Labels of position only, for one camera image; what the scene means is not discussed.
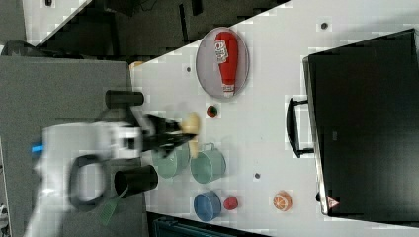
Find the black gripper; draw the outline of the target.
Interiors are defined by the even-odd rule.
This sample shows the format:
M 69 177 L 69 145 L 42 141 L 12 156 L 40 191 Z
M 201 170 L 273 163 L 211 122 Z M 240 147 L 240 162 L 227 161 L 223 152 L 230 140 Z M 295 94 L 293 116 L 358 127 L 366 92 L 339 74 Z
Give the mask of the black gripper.
M 138 119 L 142 130 L 142 151 L 157 151 L 169 155 L 173 149 L 189 142 L 194 134 L 169 134 L 182 130 L 182 126 L 174 121 L 152 114 L 144 114 Z

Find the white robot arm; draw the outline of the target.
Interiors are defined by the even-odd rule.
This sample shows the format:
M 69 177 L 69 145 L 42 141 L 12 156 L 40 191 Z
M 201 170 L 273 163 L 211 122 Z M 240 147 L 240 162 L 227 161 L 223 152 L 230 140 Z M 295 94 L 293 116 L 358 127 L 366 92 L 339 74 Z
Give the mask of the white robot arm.
M 40 188 L 24 237 L 56 237 L 65 213 L 72 209 L 90 211 L 101 203 L 101 197 L 80 198 L 77 177 L 82 167 L 135 159 L 149 150 L 169 155 L 178 146 L 194 143 L 200 133 L 196 113 L 182 122 L 150 114 L 141 118 L 152 126 L 153 134 L 145 135 L 137 119 L 132 123 L 66 123 L 42 131 L 40 158 L 35 166 L 41 177 Z

